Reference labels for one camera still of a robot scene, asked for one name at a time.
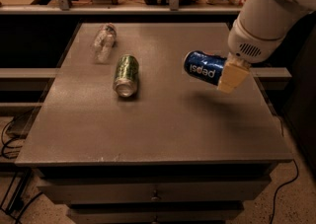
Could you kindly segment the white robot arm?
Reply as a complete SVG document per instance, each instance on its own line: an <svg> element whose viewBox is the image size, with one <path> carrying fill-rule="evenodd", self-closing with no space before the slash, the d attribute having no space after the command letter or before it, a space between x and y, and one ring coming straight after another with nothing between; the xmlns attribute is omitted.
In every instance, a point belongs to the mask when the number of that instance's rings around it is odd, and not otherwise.
<svg viewBox="0 0 316 224"><path fill-rule="evenodd" d="M228 36L229 54L217 89L230 93L255 63L267 60L289 30L316 11L316 0L246 0Z"/></svg>

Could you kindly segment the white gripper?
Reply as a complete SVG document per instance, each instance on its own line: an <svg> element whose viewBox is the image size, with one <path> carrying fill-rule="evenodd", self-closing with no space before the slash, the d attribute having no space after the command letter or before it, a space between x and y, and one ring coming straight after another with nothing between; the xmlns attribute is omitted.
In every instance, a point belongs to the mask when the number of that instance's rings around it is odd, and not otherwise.
<svg viewBox="0 0 316 224"><path fill-rule="evenodd" d="M267 60L281 42L282 38L268 40L250 35L244 29L239 19L234 21L228 36L230 53L251 64ZM223 93L231 93L241 85L249 73L248 65L237 65L227 62L223 67L217 89Z"/></svg>

